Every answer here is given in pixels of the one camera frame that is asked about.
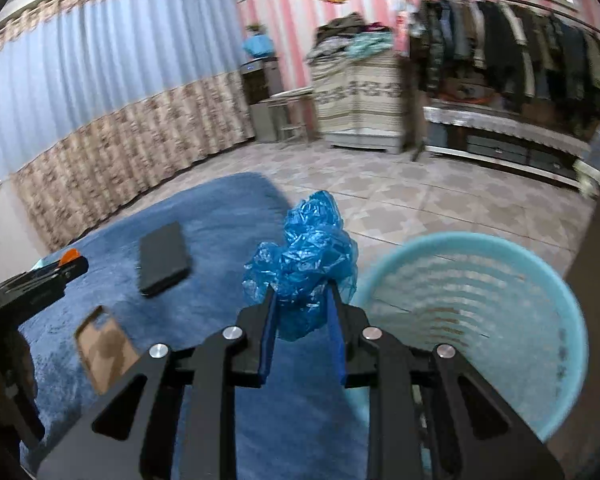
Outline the blue plastic bag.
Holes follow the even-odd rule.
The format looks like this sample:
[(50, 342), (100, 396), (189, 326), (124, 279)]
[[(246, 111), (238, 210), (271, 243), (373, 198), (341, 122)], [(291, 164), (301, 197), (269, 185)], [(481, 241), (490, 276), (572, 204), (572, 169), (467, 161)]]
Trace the blue plastic bag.
[(334, 196), (318, 191), (287, 212), (283, 244), (259, 244), (245, 264), (242, 290), (250, 304), (260, 304), (273, 289), (278, 336), (295, 341), (326, 324), (329, 282), (349, 301), (357, 281), (358, 244), (344, 229)]

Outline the orange peel piece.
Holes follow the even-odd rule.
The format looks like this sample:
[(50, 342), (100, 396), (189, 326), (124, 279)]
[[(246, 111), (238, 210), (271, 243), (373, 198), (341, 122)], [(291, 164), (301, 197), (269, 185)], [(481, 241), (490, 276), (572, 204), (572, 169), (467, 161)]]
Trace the orange peel piece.
[(66, 264), (73, 262), (77, 258), (80, 258), (81, 254), (76, 248), (69, 248), (60, 257), (58, 266), (65, 266)]

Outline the beige phone case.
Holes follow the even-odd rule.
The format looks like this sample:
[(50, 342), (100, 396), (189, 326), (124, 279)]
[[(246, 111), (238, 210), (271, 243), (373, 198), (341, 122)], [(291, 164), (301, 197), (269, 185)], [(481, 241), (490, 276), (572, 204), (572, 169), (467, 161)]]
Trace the beige phone case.
[(104, 306), (84, 318), (73, 338), (97, 394), (106, 393), (140, 358), (131, 339)]

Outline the light blue plastic basket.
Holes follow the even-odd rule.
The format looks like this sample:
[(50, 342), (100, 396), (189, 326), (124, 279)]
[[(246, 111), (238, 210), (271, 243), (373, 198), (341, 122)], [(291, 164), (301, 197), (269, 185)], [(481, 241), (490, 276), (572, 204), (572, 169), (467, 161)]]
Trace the light blue plastic basket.
[[(509, 240), (416, 238), (378, 263), (352, 306), (409, 347), (454, 347), (547, 448), (578, 400), (588, 367), (578, 300), (547, 263)], [(350, 389), (370, 424), (370, 394)]]

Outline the blue quilted blanket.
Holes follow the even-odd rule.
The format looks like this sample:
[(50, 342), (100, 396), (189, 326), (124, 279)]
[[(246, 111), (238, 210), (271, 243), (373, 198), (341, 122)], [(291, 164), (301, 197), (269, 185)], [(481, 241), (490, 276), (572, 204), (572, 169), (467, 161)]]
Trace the blue quilted blanket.
[[(76, 245), (88, 271), (64, 298), (22, 326), (38, 383), (46, 429), (23, 465), (37, 471), (96, 392), (80, 361), (74, 332), (95, 308), (107, 308), (135, 348), (199, 344), (232, 324), (245, 305), (244, 266), (263, 242), (281, 243), (289, 205), (266, 177), (233, 174), (189, 188)], [(147, 298), (137, 287), (138, 244), (171, 222), (183, 231), (193, 269), (181, 283)], [(237, 466), (243, 479), (362, 479), (367, 428), (354, 414), (330, 356), (327, 330), (276, 342), (271, 375), (260, 389), (236, 393)]]

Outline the dark wooden side table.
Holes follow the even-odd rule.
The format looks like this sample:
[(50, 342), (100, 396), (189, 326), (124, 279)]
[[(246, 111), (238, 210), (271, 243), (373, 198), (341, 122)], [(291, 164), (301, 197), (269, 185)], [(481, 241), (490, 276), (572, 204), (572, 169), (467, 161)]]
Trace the dark wooden side table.
[(548, 446), (568, 479), (600, 479), (600, 198), (566, 282), (588, 329), (588, 369), (576, 405)]

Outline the black laptop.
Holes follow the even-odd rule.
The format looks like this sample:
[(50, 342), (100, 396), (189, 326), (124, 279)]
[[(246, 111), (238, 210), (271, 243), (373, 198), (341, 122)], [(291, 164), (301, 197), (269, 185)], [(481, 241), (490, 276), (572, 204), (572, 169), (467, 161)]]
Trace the black laptop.
[(161, 294), (188, 277), (192, 270), (183, 230), (171, 222), (140, 239), (137, 286), (145, 297)]

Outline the white cabinet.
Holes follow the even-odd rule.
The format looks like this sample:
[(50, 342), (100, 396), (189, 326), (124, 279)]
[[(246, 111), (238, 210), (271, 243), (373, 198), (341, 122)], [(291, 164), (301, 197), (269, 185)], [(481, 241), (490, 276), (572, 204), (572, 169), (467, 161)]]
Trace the white cabinet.
[(0, 283), (30, 270), (48, 248), (9, 179), (0, 182)]

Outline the low shelf with lace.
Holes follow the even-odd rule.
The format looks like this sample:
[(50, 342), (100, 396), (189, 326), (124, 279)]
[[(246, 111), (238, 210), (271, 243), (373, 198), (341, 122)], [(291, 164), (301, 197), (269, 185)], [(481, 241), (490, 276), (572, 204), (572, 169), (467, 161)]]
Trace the low shelf with lace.
[(578, 185), (574, 165), (590, 151), (574, 136), (504, 110), (434, 100), (422, 114), (427, 125), (422, 148), (427, 152), (499, 166), (570, 188)]

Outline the patterned cloth covered cabinet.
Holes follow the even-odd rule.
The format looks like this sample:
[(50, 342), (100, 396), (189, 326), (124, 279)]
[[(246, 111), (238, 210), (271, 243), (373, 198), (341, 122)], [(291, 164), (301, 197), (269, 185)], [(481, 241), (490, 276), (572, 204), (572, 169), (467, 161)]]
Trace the patterned cloth covered cabinet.
[(311, 66), (317, 131), (340, 148), (398, 154), (413, 142), (411, 103), (400, 58), (333, 56)]

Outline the small white table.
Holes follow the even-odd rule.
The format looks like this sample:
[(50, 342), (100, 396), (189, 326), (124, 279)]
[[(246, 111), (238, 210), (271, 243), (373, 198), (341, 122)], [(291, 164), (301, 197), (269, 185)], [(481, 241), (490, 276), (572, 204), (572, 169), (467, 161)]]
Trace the small white table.
[(311, 142), (309, 114), (313, 113), (313, 88), (302, 87), (274, 94), (265, 101), (278, 143)]

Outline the blue and floral curtain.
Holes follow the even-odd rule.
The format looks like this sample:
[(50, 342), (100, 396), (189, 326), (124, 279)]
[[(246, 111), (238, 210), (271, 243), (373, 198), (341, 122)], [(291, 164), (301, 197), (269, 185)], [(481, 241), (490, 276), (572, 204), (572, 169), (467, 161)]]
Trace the blue and floral curtain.
[(0, 179), (59, 249), (250, 140), (235, 0), (42, 0), (0, 27)]

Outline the black water dispenser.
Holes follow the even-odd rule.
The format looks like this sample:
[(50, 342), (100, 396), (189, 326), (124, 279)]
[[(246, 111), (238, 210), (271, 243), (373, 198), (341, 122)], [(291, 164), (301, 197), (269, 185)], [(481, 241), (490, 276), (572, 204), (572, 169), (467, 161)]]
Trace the black water dispenser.
[(274, 143), (277, 131), (268, 99), (284, 91), (277, 58), (255, 58), (240, 66), (242, 88), (258, 142)]

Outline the clothes rack with garments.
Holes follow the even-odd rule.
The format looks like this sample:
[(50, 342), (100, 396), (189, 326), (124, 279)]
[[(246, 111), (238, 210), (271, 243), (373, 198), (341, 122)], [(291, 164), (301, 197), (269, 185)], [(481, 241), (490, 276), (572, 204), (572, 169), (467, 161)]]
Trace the clothes rack with garments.
[(600, 27), (524, 0), (398, 0), (400, 53), (434, 100), (504, 110), (587, 144), (600, 122)]

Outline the blue cloth covered bottle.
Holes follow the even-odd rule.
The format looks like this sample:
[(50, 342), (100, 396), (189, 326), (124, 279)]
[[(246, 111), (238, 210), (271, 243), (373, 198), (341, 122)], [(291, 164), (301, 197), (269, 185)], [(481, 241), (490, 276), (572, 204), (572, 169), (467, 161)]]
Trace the blue cloth covered bottle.
[(265, 34), (255, 34), (245, 39), (242, 50), (250, 58), (274, 58), (276, 55), (273, 40)]

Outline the pile of clothes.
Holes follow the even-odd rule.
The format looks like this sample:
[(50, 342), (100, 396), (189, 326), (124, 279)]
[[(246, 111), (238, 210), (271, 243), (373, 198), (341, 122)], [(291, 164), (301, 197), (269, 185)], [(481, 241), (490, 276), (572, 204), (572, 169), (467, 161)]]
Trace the pile of clothes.
[(362, 60), (393, 46), (393, 30), (379, 23), (366, 23), (362, 15), (353, 12), (343, 18), (334, 18), (314, 30), (314, 41), (306, 55), (310, 65), (332, 58)]

